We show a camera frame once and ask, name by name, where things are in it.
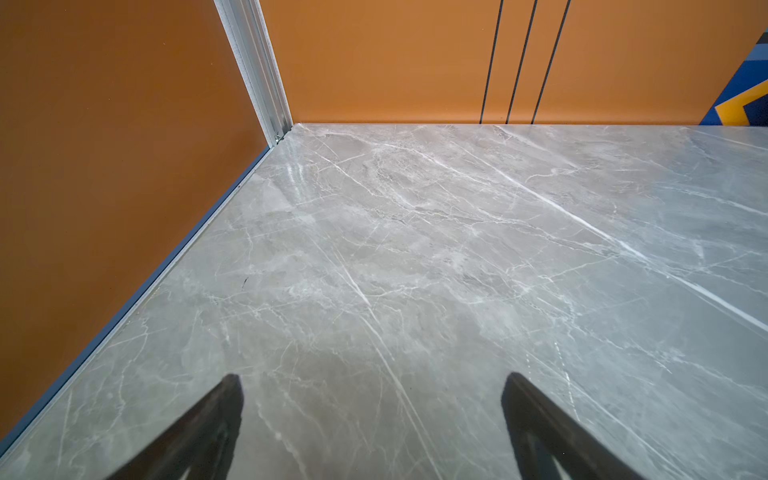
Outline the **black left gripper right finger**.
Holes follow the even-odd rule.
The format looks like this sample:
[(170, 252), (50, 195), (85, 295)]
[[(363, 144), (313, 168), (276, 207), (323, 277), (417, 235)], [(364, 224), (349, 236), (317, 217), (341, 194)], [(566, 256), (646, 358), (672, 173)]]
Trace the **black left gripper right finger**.
[(507, 376), (501, 406), (523, 479), (641, 477), (521, 373)]

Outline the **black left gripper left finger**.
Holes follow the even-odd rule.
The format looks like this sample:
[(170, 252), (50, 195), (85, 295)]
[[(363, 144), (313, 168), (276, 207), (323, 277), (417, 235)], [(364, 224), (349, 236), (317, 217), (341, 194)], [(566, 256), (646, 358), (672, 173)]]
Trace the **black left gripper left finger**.
[(244, 392), (227, 374), (111, 479), (225, 479), (239, 436)]

